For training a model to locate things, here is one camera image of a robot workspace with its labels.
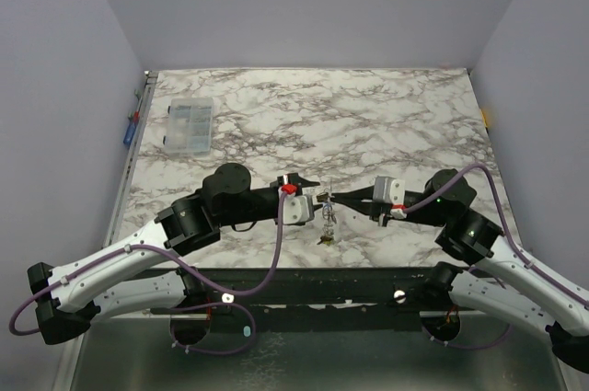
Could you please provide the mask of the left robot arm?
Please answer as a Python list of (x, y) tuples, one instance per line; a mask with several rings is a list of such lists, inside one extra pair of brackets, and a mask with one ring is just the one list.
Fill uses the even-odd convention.
[[(267, 188), (254, 189), (246, 167), (223, 164), (194, 193), (173, 201), (123, 240), (66, 265), (39, 262), (29, 267), (37, 333), (46, 344), (58, 345), (112, 316), (150, 308), (193, 312), (204, 307), (206, 289), (232, 296), (258, 293), (277, 269), (284, 227), (313, 220), (318, 207), (304, 190), (315, 185), (287, 173)], [(254, 287), (225, 287), (183, 261), (218, 242), (224, 227), (270, 220), (277, 226), (274, 254), (267, 274)]]

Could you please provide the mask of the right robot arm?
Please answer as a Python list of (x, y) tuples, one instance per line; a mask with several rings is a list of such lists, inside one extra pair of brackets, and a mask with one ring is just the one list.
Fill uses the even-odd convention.
[(372, 186), (328, 198), (381, 226), (401, 221), (440, 228), (435, 242), (448, 256), (484, 271), (501, 285), (440, 263), (422, 287), (428, 306), (443, 309), (452, 303), (527, 328), (549, 343), (560, 361), (587, 373), (588, 292), (516, 245), (503, 212), (494, 223), (471, 208), (477, 192), (465, 175), (485, 168), (475, 163), (460, 171), (440, 170), (421, 192), (406, 190), (399, 179), (378, 177)]

